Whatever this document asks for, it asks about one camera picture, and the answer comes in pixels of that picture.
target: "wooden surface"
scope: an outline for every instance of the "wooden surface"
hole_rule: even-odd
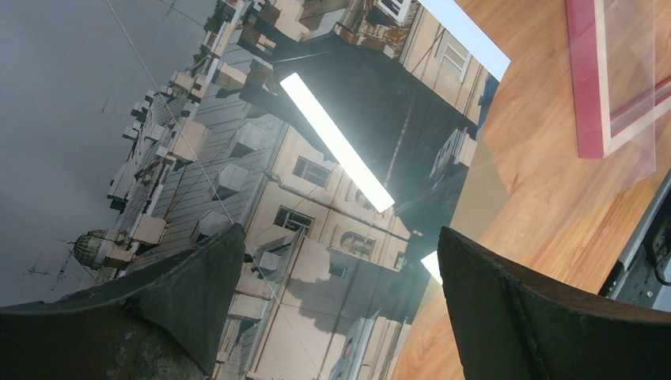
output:
[[[671,150],[662,149],[671,146],[671,115],[609,158],[578,159],[564,1],[457,2],[512,60],[483,133],[510,200],[480,243],[597,292],[671,166]],[[671,74],[670,3],[658,0],[657,78]],[[413,322],[395,380],[463,378],[435,288]]]

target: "dormer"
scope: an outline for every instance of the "dormer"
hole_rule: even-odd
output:
[[[172,83],[173,86],[181,87],[186,91],[191,90],[191,87],[193,86],[193,81],[194,81],[193,78],[189,77],[188,75],[180,71],[175,71],[172,74],[172,77],[170,77],[170,83]]]
[[[231,158],[241,158],[256,152],[261,147],[263,130],[252,123],[245,123],[235,131],[226,147],[226,154]]]
[[[133,128],[132,125],[126,126],[126,129],[123,131],[122,137],[124,139],[129,139],[131,141],[138,141],[139,131]]]
[[[140,244],[156,245],[161,241],[165,225],[164,219],[142,214],[131,240]]]
[[[131,110],[131,116],[133,116],[140,123],[144,123],[146,120],[146,110],[143,110],[142,104],[140,102],[135,102],[133,109]]]
[[[161,93],[161,95],[164,97],[172,97],[175,93],[175,90],[173,90],[170,86],[162,85],[158,92]]]
[[[212,200],[225,200],[236,195],[245,185],[247,174],[247,169],[227,162],[214,179],[214,190],[210,189],[210,198]]]
[[[148,102],[150,105],[153,104],[155,94],[156,93],[152,89],[147,91],[147,94],[145,95],[145,101]]]
[[[175,128],[176,135],[168,150],[170,154],[183,162],[193,162],[198,156],[205,136],[205,126],[191,119],[180,118],[180,128]]]
[[[128,161],[124,162],[116,175],[109,184],[107,198],[117,202],[123,202],[126,199],[128,191],[131,189],[131,174],[128,170]]]
[[[191,232],[191,241],[197,243],[230,226],[228,217],[216,211],[208,210],[195,224]]]
[[[205,92],[207,91],[207,81],[205,75],[198,74],[196,75],[191,86],[191,92],[189,93],[189,98],[197,103],[205,97]]]
[[[145,139],[151,140],[151,141],[159,141],[161,140],[161,137],[163,137],[163,132],[165,131],[165,128],[158,124],[151,124],[149,127],[149,130],[145,134]]]

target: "roof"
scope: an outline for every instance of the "roof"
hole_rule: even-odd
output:
[[[151,112],[147,116],[146,122],[142,128],[148,128],[148,126],[151,126],[152,123],[156,123],[161,126],[172,124],[174,123],[173,116],[175,119],[179,119],[182,108],[184,108],[188,102],[188,92],[183,89],[179,89],[178,87],[174,87],[173,90],[175,91],[174,97],[164,97],[160,94],[157,94],[154,97],[154,101],[151,105]],[[148,140],[143,141],[142,134],[140,134],[138,141],[133,145],[131,151],[131,155],[142,155],[139,160],[138,168],[135,169],[135,172],[137,173],[139,170],[146,169],[159,160],[159,158],[156,156],[158,147],[160,145],[168,145],[168,141],[170,139],[171,130],[169,128],[165,129],[159,142],[149,142]],[[138,181],[131,186],[127,196],[126,208],[119,218],[117,230],[131,232],[136,218],[139,214],[144,212],[147,201],[151,197],[151,192],[154,188],[155,182],[155,180],[152,180],[143,184],[141,181]]]
[[[193,244],[191,232],[199,219],[209,210],[230,215],[234,222],[245,223],[254,195],[265,169],[270,165],[271,153],[284,123],[265,115],[251,117],[250,104],[241,101],[238,94],[222,97],[221,88],[210,84],[195,116],[195,122],[205,125],[207,132],[198,154],[198,162],[173,171],[165,181],[152,216],[168,223],[161,244],[135,258],[128,271],[135,271],[157,260],[170,257]],[[242,158],[224,156],[224,151],[235,131],[247,122],[265,132],[262,146]],[[210,181],[225,163],[232,162],[248,170],[240,192],[223,200],[226,211],[217,200],[208,198]],[[207,176],[203,175],[201,166]]]

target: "wire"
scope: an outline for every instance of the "wire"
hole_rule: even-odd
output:
[[[105,2],[107,3],[107,5],[108,5],[108,7],[109,7],[109,10],[112,12],[112,15],[113,15],[114,18],[116,19],[117,24],[118,24],[119,27],[121,28],[121,31],[122,31],[123,34],[125,35],[126,40],[127,40],[128,43],[130,44],[130,46],[133,48],[133,52],[135,53],[135,56],[138,58],[139,62],[142,64],[142,68],[144,69],[144,71],[146,72],[147,76],[148,76],[149,79],[151,80],[152,85],[154,86],[154,88],[155,88],[157,91],[159,91],[158,85],[157,85],[157,83],[154,81],[154,77],[152,77],[151,73],[149,72],[149,69],[147,68],[147,66],[146,66],[146,64],[145,64],[145,62],[144,62],[144,60],[142,59],[142,56],[139,54],[138,49],[135,47],[135,44],[133,44],[133,41],[131,40],[131,37],[128,35],[126,29],[123,27],[123,24],[121,23],[121,20],[119,19],[119,16],[116,14],[116,11],[114,10],[114,7],[112,6],[112,4],[110,3],[109,0],[105,0]],[[182,128],[181,128],[181,126],[179,125],[179,123],[177,123],[177,119],[176,119],[175,116],[172,114],[172,110],[170,109],[170,107],[168,106],[167,102],[165,101],[165,98],[163,98],[163,97],[160,97],[160,98],[161,98],[161,100],[163,101],[163,103],[164,103],[164,105],[165,105],[165,108],[167,109],[168,113],[170,114],[170,117],[171,117],[172,120],[175,122],[175,128],[177,128],[177,130],[180,132],[180,134],[184,137],[184,141],[186,142],[187,148],[191,151],[191,154],[193,154],[193,157],[195,158],[195,162],[198,164],[200,170],[201,170],[203,173],[205,173],[205,169],[203,168],[203,164],[202,164],[202,163],[200,162],[200,160],[198,159],[198,155],[195,153],[193,147],[191,146],[191,144],[190,144],[190,142],[188,141],[188,139],[186,138],[186,136],[184,136],[184,134],[182,133]],[[214,184],[212,183],[211,179],[207,176],[207,174],[205,174],[205,178],[207,179],[207,183],[210,185],[210,188],[212,188],[213,193],[216,195],[217,200],[218,200],[219,204],[222,206],[222,210],[226,213],[226,216],[228,217],[229,221],[231,221],[231,223],[234,223],[233,219],[231,218],[231,215],[230,215],[229,211],[226,209],[226,206],[224,206],[224,203],[223,203],[222,199],[221,199],[221,198],[219,197],[219,195],[217,194],[216,189],[214,189]],[[255,258],[253,255],[250,254],[246,242],[245,242],[245,250],[247,251],[247,254],[248,254],[248,255],[252,256],[252,258],[253,258],[254,261],[255,261],[255,265],[258,267],[258,263],[256,262],[256,258]],[[289,324],[291,325],[291,328],[292,328],[292,329],[294,330],[294,332],[296,333],[296,336],[298,337],[298,340],[299,340],[299,342],[301,343],[301,346],[303,347],[303,349],[305,350],[305,352],[308,354],[308,357],[309,357],[309,359],[310,359],[310,362],[311,362],[312,365],[314,366],[315,371],[317,371],[317,373],[319,374],[320,378],[324,378],[324,376],[322,375],[322,373],[321,373],[321,371],[320,371],[320,368],[317,367],[317,364],[314,362],[312,356],[310,355],[310,350],[308,349],[307,344],[305,344],[305,341],[301,338],[300,334],[298,334],[298,331],[296,330],[295,326],[294,326],[293,323],[291,322],[291,320],[290,320],[290,318],[289,318],[289,315],[288,315],[287,312],[284,310],[284,308],[283,308],[283,306],[282,306],[282,303],[281,303],[281,302],[279,301],[279,299],[277,298],[277,295],[276,295],[275,292],[272,290],[272,287],[270,286],[270,284],[269,284],[269,282],[267,281],[267,279],[265,279],[265,276],[264,276],[264,280],[266,281],[266,284],[271,288],[272,295],[273,295],[274,299],[277,301],[277,304],[278,304],[278,306],[279,306],[279,309],[284,313],[285,319],[286,319],[286,320],[289,322]]]

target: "gray sky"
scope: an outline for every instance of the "gray sky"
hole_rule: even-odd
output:
[[[112,0],[156,83],[192,64],[214,0]],[[0,1],[0,306],[76,291],[57,274],[67,245],[109,228],[105,198],[131,142],[129,113],[151,82],[105,0]],[[66,275],[87,278],[70,261]]]

